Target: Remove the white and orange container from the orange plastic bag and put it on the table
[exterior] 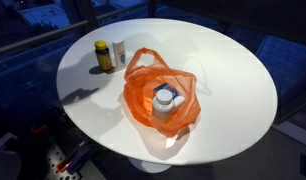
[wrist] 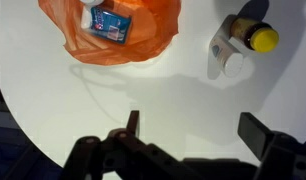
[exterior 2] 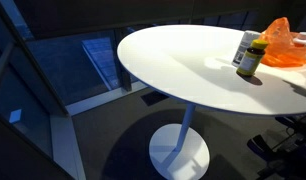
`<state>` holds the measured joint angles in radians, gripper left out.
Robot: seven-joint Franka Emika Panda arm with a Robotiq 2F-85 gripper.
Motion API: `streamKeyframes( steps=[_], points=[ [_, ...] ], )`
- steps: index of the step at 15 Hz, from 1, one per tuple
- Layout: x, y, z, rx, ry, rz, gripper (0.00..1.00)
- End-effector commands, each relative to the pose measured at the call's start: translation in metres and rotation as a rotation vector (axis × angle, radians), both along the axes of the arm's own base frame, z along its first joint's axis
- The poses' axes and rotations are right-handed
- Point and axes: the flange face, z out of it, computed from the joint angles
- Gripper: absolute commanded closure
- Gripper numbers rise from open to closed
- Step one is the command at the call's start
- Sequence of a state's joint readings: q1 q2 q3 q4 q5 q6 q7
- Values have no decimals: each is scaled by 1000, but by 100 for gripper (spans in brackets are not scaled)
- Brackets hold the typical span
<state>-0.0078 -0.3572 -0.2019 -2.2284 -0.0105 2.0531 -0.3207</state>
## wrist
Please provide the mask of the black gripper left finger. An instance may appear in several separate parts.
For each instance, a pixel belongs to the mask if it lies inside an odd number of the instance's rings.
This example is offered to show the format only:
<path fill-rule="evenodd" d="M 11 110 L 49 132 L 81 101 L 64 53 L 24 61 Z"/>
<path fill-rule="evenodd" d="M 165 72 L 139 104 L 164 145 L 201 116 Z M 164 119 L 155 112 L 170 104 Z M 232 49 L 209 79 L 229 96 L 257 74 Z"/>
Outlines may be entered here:
<path fill-rule="evenodd" d="M 179 180 L 178 161 L 154 144 L 138 138 L 140 112 L 130 112 L 125 128 L 101 140 L 79 138 L 63 168 L 63 180 L 103 180 L 114 172 L 122 180 Z"/>

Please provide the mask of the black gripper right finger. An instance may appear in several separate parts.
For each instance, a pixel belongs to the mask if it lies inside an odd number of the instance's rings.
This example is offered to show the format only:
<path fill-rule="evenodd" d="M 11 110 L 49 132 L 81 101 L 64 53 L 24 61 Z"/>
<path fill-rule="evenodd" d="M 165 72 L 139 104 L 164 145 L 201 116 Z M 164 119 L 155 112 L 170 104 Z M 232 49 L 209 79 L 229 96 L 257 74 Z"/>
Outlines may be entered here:
<path fill-rule="evenodd" d="M 270 130 L 249 112 L 240 114 L 237 132 L 260 161 L 254 180 L 306 180 L 306 144 Z"/>

